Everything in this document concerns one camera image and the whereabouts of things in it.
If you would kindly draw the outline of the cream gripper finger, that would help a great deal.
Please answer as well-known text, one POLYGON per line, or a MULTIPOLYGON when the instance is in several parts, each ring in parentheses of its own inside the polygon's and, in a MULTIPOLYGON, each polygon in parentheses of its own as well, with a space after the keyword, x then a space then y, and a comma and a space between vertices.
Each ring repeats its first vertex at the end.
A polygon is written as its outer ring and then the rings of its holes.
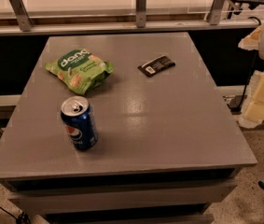
POLYGON ((258 50, 261 29, 262 26, 259 25, 258 28, 239 42, 238 47, 245 50, 258 50))
POLYGON ((243 118, 254 123, 264 120, 264 72, 255 71, 251 77, 243 103, 243 118))

